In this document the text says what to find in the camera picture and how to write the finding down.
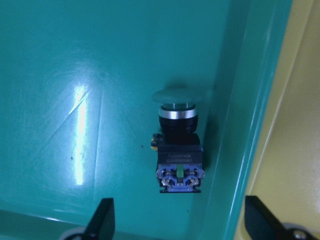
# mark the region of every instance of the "teal tray surface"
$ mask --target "teal tray surface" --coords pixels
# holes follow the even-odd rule
[[[0,239],[44,239],[28,218],[53,239],[110,197],[116,239],[232,239],[290,7],[2,0]],[[203,94],[200,194],[159,193],[152,95],[170,86]]]

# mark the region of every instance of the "teal plastic bin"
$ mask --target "teal plastic bin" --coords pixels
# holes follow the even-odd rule
[[[115,240],[230,240],[290,0],[0,3],[0,239],[50,240],[114,198]],[[160,194],[152,94],[203,93],[200,194]]]

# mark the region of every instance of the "screw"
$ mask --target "screw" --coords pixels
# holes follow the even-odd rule
[[[301,231],[301,230],[294,230],[293,231],[293,236],[295,237],[295,239],[302,239],[302,240],[307,239],[306,233],[304,231]]]

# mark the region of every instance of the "silver metal ring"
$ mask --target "silver metal ring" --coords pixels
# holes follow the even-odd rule
[[[197,116],[197,111],[195,108],[185,111],[169,111],[164,110],[162,107],[159,108],[159,116],[165,119],[190,119]]]

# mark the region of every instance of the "electrical component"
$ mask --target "electrical component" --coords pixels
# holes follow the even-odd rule
[[[205,176],[200,139],[196,133],[198,114],[194,92],[186,88],[158,91],[162,133],[154,133],[151,148],[158,153],[156,178],[161,193],[199,193]]]

